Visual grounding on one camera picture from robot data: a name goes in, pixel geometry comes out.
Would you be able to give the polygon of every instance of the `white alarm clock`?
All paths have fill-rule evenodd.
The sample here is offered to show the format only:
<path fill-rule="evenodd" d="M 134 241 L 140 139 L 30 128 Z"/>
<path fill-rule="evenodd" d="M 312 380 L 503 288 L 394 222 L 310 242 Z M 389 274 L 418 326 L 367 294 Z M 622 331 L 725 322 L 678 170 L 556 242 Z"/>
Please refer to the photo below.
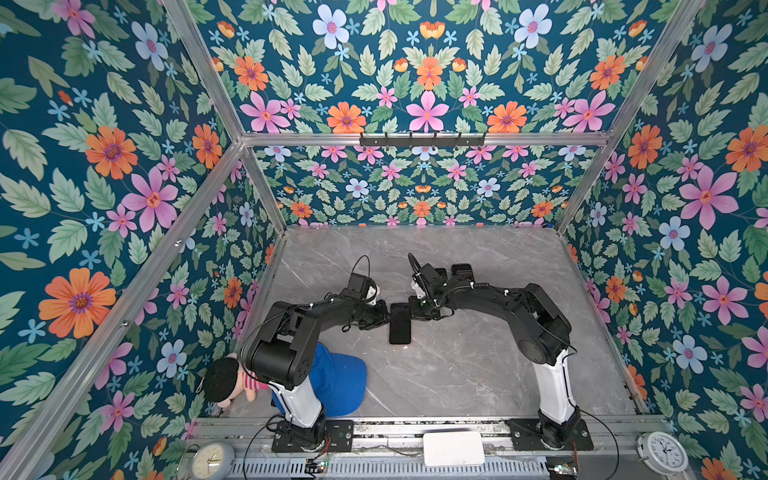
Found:
<path fill-rule="evenodd" d="M 672 435 L 644 433 L 637 437 L 637 453 L 648 468 L 662 475 L 674 475 L 688 468 L 688 454 Z"/>
<path fill-rule="evenodd" d="M 235 461 L 232 445 L 225 442 L 211 442 L 204 445 L 192 458 L 194 480 L 222 480 L 229 475 Z"/>

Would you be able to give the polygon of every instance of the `white rectangular device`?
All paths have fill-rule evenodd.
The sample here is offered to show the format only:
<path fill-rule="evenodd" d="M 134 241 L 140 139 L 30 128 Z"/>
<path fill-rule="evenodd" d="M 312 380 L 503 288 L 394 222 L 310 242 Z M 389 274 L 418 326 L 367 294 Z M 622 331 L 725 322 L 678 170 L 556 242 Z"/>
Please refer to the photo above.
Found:
<path fill-rule="evenodd" d="M 482 465 L 485 453 L 480 432 L 425 433 L 424 463 L 428 467 Z"/>

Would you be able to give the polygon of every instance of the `baseball cap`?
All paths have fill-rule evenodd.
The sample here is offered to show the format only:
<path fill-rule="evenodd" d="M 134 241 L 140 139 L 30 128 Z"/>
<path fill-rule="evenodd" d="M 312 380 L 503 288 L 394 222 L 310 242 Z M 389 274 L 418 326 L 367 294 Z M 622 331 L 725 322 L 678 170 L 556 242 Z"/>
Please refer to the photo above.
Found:
<path fill-rule="evenodd" d="M 366 395 L 368 369 L 356 356 L 331 353 L 322 343 L 317 343 L 315 360 L 310 370 L 310 383 L 315 396 L 326 407 L 326 415 L 339 417 L 357 410 Z M 283 407 L 273 393 L 277 408 Z"/>

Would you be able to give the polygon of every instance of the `smartphone screen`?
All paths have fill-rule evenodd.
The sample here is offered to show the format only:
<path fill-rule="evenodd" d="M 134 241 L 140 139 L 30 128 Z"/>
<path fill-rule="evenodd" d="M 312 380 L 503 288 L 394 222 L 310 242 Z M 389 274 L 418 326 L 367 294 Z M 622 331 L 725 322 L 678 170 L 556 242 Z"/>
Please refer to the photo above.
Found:
<path fill-rule="evenodd" d="M 408 303 L 389 306 L 389 345 L 411 344 L 411 308 Z"/>

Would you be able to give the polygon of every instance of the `diagonal metal bar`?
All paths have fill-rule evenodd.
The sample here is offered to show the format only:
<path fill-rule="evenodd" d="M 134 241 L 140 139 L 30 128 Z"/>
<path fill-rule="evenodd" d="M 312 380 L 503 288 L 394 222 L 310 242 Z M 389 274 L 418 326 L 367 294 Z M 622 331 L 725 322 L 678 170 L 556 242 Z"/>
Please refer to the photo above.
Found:
<path fill-rule="evenodd" d="M 240 144 L 232 145 L 208 174 L 192 200 L 181 212 L 128 285 L 107 317 L 85 344 L 77 358 L 39 409 L 29 427 L 0 462 L 0 478 L 29 480 L 42 457 L 51 451 L 69 423 L 96 376 L 107 365 L 127 327 L 139 314 L 155 286 L 159 284 L 178 254 L 179 246 L 192 234 L 197 221 L 210 206 L 243 153 Z"/>
<path fill-rule="evenodd" d="M 573 133 L 517 133 L 517 134 L 279 134 L 246 133 L 243 144 L 247 147 L 266 145 L 323 146 L 363 145 L 367 147 L 474 147 L 480 145 L 593 145 L 603 147 L 608 134 L 602 131 Z"/>
<path fill-rule="evenodd" d="M 237 115 L 234 104 L 230 100 L 227 89 L 221 81 L 221 77 L 214 68 L 214 60 L 210 56 L 200 30 L 197 28 L 197 23 L 192 16 L 192 12 L 190 12 L 187 1 L 165 0 L 164 5 L 168 16 L 174 23 L 176 32 L 179 34 L 179 38 L 181 38 L 181 42 L 187 49 L 192 65 L 194 65 L 197 73 L 200 75 L 200 81 L 203 82 L 203 86 L 208 92 L 208 97 L 214 103 L 214 108 L 216 108 L 216 112 L 218 112 L 221 118 L 224 129 L 227 130 L 232 143 L 240 142 L 240 139 L 245 134 L 245 129 L 242 122 L 240 122 L 240 117 Z M 257 162 L 243 161 L 243 164 L 256 185 L 256 190 L 264 203 L 270 221 L 275 226 L 275 231 L 282 236 L 285 232 L 285 221 L 283 221 L 283 216 L 280 215 L 280 211 L 276 207 L 277 200 L 275 200 L 272 190 L 266 182 L 264 172 L 259 168 Z"/>
<path fill-rule="evenodd" d="M 672 18 L 667 23 L 667 26 L 664 27 L 654 49 L 651 51 L 645 68 L 643 68 L 640 76 L 637 77 L 637 81 L 611 124 L 607 144 L 595 154 L 592 163 L 587 168 L 587 171 L 584 172 L 584 176 L 579 181 L 574 194 L 568 201 L 568 206 L 565 208 L 560 220 L 558 220 L 555 228 L 557 228 L 559 233 L 565 232 L 584 199 L 587 198 L 589 190 L 591 190 L 592 185 L 600 176 L 605 162 L 608 161 L 616 150 L 621 137 L 624 136 L 624 132 L 629 128 L 635 115 L 640 110 L 640 106 L 650 93 L 651 88 L 656 84 L 661 70 L 672 57 L 685 32 L 703 5 L 704 2 L 702 0 L 680 0 L 680 3 L 677 4 Z"/>

